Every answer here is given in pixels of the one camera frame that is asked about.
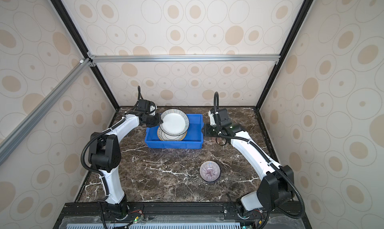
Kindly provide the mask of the black striped rim white plate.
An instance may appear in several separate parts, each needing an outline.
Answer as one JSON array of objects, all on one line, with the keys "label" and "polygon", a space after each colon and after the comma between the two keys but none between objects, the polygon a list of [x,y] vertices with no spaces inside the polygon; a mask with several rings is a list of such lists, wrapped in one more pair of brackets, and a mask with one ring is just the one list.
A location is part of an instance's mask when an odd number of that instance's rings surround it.
[{"label": "black striped rim white plate", "polygon": [[190,121],[188,116],[179,109],[169,109],[161,114],[161,130],[170,136],[180,136],[187,132]]}]

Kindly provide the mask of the dotted yellow rim plate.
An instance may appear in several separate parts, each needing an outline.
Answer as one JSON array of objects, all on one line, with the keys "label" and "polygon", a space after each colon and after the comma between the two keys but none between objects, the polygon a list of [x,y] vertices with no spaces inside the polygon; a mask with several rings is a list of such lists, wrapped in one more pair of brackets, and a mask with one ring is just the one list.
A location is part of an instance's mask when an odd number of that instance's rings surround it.
[{"label": "dotted yellow rim plate", "polygon": [[185,132],[182,135],[171,136],[166,134],[160,127],[158,127],[158,130],[157,130],[157,136],[161,141],[182,141],[186,137],[186,135],[187,135],[187,132]]}]

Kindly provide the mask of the purple striped small bowl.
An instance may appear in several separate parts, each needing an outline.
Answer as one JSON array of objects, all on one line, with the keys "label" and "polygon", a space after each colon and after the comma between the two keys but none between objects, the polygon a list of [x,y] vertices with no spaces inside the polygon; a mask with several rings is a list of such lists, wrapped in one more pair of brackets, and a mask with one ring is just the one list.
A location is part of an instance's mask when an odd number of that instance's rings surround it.
[{"label": "purple striped small bowl", "polygon": [[221,169],[215,161],[205,161],[201,164],[199,173],[205,182],[213,183],[219,179]]}]

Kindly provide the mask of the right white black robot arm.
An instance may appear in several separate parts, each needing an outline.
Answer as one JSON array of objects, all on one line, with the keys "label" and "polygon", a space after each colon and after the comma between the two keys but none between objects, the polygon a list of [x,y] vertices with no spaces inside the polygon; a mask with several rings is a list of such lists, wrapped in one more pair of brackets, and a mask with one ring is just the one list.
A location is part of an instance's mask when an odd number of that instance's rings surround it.
[{"label": "right white black robot arm", "polygon": [[[225,139],[245,157],[261,180],[257,191],[238,200],[237,208],[241,217],[247,217],[253,210],[271,212],[277,209],[287,217],[301,219],[305,215],[305,203],[294,184],[293,170],[267,155],[242,125],[229,119],[226,109],[213,108],[209,111],[209,117],[210,123],[203,127],[204,136]],[[300,204],[297,214],[281,208],[294,197]]]}]

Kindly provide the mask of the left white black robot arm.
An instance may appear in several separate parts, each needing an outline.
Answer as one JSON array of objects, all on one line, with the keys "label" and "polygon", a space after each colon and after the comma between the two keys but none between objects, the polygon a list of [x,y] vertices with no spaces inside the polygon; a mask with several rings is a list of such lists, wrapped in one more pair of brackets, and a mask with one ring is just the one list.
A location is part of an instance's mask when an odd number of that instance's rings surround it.
[{"label": "left white black robot arm", "polygon": [[122,159],[120,142],[138,126],[151,128],[160,125],[162,120],[156,109],[154,102],[138,99],[120,121],[100,133],[93,134],[84,147],[81,164],[87,171],[99,175],[105,190],[104,202],[115,206],[122,204],[126,199],[118,170]]}]

